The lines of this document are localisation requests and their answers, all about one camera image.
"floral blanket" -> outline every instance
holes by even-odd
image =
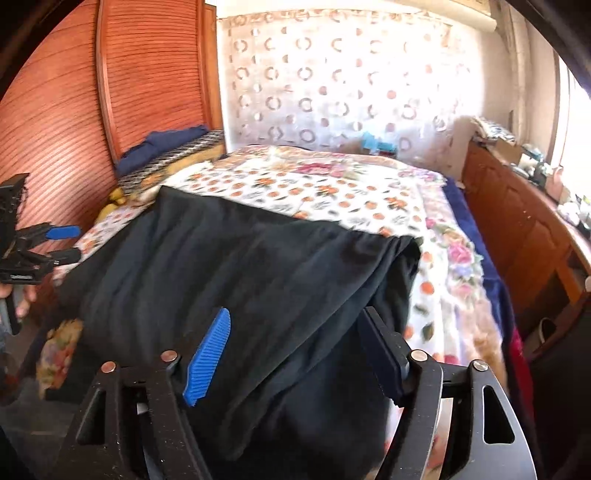
[[[408,344],[442,362],[467,365],[482,358],[506,384],[501,336],[482,285],[481,259],[457,225],[441,188],[443,176],[385,157],[256,146],[242,148],[215,164],[185,168],[163,184],[283,215],[335,221],[344,228],[418,238],[422,255],[404,332]],[[77,243],[81,261],[146,206],[124,206],[89,230]],[[59,283],[73,267],[56,268],[54,281]],[[55,351],[55,335],[48,351]],[[44,388],[58,387],[48,374],[51,358],[42,355],[40,364],[45,366],[38,372]],[[63,368],[59,372],[57,378],[63,376]],[[392,406],[386,448],[400,413]],[[450,413],[451,403],[444,400],[429,462],[432,467],[443,461]]]

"finger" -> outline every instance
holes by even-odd
[[[12,291],[12,285],[6,285],[4,283],[0,283],[0,299],[5,299],[10,295]]]
[[[27,313],[29,313],[30,307],[31,307],[31,304],[27,300],[22,300],[18,304],[18,307],[17,307],[17,317],[19,317],[21,319],[24,316],[26,316]]]
[[[33,303],[37,299],[36,286],[35,285],[25,285],[24,296],[29,301],[29,303]]]

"black garment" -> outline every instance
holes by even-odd
[[[383,456],[387,404],[352,326],[372,304],[404,328],[419,254],[410,237],[163,187],[59,297],[79,308],[83,341],[122,365],[154,359],[204,312],[228,308],[228,344],[190,412],[212,458],[240,458],[256,431],[256,442],[297,439],[342,478],[359,478]]]

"bolt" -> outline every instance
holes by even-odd
[[[115,368],[117,368],[115,362],[105,362],[101,365],[100,371],[104,374],[110,374],[111,372],[115,371]]]
[[[174,362],[177,359],[177,357],[178,354],[174,350],[165,350],[160,354],[160,359],[166,363]]]
[[[410,356],[417,362],[424,362],[427,358],[429,358],[428,355],[422,350],[413,350],[410,352]]]
[[[474,368],[476,368],[479,372],[486,372],[488,370],[488,364],[484,360],[474,360],[472,362]]]

